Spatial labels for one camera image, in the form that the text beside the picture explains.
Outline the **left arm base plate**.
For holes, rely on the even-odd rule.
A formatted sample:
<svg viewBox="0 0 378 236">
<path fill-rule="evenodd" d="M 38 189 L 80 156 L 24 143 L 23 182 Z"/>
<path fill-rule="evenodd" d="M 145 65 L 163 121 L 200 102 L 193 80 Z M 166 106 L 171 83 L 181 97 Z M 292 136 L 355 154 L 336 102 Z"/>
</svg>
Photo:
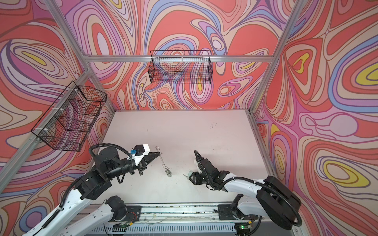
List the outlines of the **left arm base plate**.
<svg viewBox="0 0 378 236">
<path fill-rule="evenodd" d="M 121 219 L 123 222 L 132 222 L 135 223 L 139 221 L 140 215 L 141 215 L 141 210 L 142 206 L 139 205 L 129 205 L 126 206 L 127 210 L 125 212 L 124 217 Z"/>
</svg>

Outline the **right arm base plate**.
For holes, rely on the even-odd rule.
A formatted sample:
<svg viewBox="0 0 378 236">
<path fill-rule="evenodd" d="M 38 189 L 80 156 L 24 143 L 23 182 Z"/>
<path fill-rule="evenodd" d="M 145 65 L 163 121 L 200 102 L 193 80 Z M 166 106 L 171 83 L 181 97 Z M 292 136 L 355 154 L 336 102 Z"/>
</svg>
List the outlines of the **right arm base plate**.
<svg viewBox="0 0 378 236">
<path fill-rule="evenodd" d="M 242 220 L 245 217 L 236 206 L 232 205 L 218 205 L 216 212 L 220 220 Z"/>
</svg>

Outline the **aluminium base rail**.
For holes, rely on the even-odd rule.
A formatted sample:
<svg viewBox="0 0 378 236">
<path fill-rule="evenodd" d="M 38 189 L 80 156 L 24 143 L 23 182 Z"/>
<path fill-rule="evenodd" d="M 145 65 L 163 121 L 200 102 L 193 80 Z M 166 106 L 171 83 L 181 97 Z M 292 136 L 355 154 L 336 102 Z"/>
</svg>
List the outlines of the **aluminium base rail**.
<svg viewBox="0 0 378 236">
<path fill-rule="evenodd" d="M 237 236 L 257 235 L 269 217 L 246 216 L 242 220 L 220 220 L 216 212 L 218 205 L 225 203 L 187 204 L 142 204 L 139 221 L 123 222 L 126 205 L 117 213 L 106 205 L 91 205 L 80 214 L 77 221 L 66 226 L 61 236 L 157 236 L 173 234 L 221 234 Z"/>
</svg>

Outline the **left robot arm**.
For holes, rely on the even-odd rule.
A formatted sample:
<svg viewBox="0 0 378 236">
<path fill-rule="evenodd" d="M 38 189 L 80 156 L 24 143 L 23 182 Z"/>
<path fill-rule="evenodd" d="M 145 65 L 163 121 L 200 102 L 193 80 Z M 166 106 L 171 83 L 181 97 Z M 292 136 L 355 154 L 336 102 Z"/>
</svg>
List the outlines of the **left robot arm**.
<svg viewBox="0 0 378 236">
<path fill-rule="evenodd" d="M 59 205 L 41 222 L 29 230 L 27 236 L 56 236 L 83 209 L 97 200 L 116 179 L 122 184 L 126 174 L 140 175 L 161 153 L 152 152 L 147 144 L 136 145 L 131 151 L 110 143 L 93 145 L 89 153 L 94 166 L 66 189 Z"/>
</svg>

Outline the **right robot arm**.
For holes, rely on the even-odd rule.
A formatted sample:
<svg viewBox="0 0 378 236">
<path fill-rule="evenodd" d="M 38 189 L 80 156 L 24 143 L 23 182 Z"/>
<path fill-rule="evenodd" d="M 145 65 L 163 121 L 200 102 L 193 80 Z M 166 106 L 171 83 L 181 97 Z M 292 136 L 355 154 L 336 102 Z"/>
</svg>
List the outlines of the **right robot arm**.
<svg viewBox="0 0 378 236">
<path fill-rule="evenodd" d="M 191 172 L 187 179 L 193 185 L 206 186 L 210 191 L 236 193 L 230 204 L 230 217 L 238 220 L 250 215 L 256 215 L 259 219 L 269 217 L 285 230 L 302 226 L 299 213 L 301 201 L 276 177 L 251 180 L 229 171 L 220 171 L 198 151 L 195 150 L 194 154 L 197 171 Z"/>
</svg>

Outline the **perforated metal ring plate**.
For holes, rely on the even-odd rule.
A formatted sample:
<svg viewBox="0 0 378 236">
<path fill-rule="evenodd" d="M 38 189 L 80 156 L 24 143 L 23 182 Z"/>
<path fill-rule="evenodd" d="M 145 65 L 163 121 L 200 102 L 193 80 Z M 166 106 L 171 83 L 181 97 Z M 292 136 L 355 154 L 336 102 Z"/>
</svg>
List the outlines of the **perforated metal ring plate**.
<svg viewBox="0 0 378 236">
<path fill-rule="evenodd" d="M 164 159 L 162 157 L 162 152 L 160 151 L 160 148 L 158 146 L 155 146 L 155 149 L 156 149 L 157 152 L 160 152 L 159 157 L 160 157 L 160 160 L 162 162 L 162 167 L 164 168 L 164 171 L 165 171 L 165 168 L 167 167 L 167 165 L 165 164 Z"/>
</svg>

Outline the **bunch of small keys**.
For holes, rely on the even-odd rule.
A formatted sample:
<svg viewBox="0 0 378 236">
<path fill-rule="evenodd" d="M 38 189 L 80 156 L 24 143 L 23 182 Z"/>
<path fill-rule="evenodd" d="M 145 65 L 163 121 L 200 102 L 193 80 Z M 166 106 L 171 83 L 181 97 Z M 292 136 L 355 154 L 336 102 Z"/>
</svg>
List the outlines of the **bunch of small keys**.
<svg viewBox="0 0 378 236">
<path fill-rule="evenodd" d="M 172 172 L 168 167 L 165 168 L 165 173 L 168 177 L 172 177 Z"/>
</svg>

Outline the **key with green cap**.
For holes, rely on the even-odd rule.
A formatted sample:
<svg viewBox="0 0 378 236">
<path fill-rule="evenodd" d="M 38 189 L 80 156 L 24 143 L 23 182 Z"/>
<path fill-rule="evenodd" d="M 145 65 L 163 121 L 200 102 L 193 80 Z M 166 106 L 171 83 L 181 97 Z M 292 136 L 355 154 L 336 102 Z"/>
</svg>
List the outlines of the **key with green cap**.
<svg viewBox="0 0 378 236">
<path fill-rule="evenodd" d="M 190 177 L 192 176 L 193 172 L 189 171 L 187 174 L 183 174 L 183 176 L 187 179 L 190 180 Z"/>
</svg>

